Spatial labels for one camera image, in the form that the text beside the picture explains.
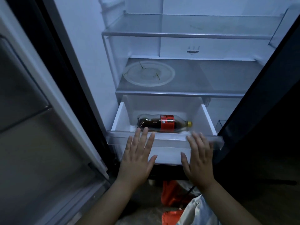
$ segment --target circular plate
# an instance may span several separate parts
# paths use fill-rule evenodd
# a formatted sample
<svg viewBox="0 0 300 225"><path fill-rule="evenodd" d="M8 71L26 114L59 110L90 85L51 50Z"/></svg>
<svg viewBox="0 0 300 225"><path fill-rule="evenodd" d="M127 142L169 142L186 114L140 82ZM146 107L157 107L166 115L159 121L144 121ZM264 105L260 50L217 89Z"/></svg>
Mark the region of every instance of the circular plate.
<svg viewBox="0 0 300 225"><path fill-rule="evenodd" d="M156 87L169 83L175 76L175 70L158 61L138 61L128 65L123 76L134 85Z"/></svg>

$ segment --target forearm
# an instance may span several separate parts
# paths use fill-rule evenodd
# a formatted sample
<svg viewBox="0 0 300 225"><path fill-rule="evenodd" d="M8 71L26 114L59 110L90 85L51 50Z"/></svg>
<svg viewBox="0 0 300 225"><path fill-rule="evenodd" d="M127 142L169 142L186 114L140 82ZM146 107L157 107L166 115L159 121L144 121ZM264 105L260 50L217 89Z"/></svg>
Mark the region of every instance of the forearm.
<svg viewBox="0 0 300 225"><path fill-rule="evenodd" d="M261 224L218 182L202 192L205 201L223 225Z"/></svg>
<svg viewBox="0 0 300 225"><path fill-rule="evenodd" d="M113 225L129 202L133 190L116 180L101 199L85 214L78 225Z"/></svg>

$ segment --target hand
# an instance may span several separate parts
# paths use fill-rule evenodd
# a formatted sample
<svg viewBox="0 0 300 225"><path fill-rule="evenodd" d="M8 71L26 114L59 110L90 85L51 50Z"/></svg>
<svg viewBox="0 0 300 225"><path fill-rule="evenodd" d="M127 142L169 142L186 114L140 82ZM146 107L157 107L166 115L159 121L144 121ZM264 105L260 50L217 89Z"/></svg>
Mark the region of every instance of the hand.
<svg viewBox="0 0 300 225"><path fill-rule="evenodd" d="M138 128L133 139L132 136L128 138L116 179L124 186L128 186L132 192L147 180L157 158L157 155L154 155L148 162L155 134L150 135L145 146L148 128L144 128L141 138L140 132L141 129Z"/></svg>
<svg viewBox="0 0 300 225"><path fill-rule="evenodd" d="M192 135L193 138L187 136L191 147L190 164L183 152L181 163L188 179L203 193L216 182L212 171L213 145L202 134L193 132Z"/></svg>

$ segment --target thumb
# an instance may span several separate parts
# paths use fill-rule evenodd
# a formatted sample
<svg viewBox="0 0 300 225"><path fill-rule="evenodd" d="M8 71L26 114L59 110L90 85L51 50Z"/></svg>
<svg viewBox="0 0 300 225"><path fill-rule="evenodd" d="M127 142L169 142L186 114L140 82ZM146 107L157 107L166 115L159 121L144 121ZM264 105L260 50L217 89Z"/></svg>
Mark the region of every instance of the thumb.
<svg viewBox="0 0 300 225"><path fill-rule="evenodd" d="M147 166L147 174L150 174L153 166L154 166L154 163L155 163L155 160L157 158L157 155L154 155L151 157L151 159L149 160L148 162L148 166Z"/></svg>
<svg viewBox="0 0 300 225"><path fill-rule="evenodd" d="M191 177L191 173L190 173L190 166L188 164L188 159L187 159L187 156L181 152L180 153L181 155L181 163L182 163L182 166L183 166L183 170L185 172L185 175L190 178Z"/></svg>

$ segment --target soda bottle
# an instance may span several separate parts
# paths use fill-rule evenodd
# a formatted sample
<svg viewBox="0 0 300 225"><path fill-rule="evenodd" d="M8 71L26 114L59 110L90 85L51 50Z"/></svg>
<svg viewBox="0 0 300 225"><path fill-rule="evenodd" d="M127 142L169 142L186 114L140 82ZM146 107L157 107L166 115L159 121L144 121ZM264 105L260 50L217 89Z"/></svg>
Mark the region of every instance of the soda bottle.
<svg viewBox="0 0 300 225"><path fill-rule="evenodd" d="M137 117L137 126L141 130L148 127L151 131L176 133L187 130L193 124L191 121L184 121L177 115L142 114Z"/></svg>

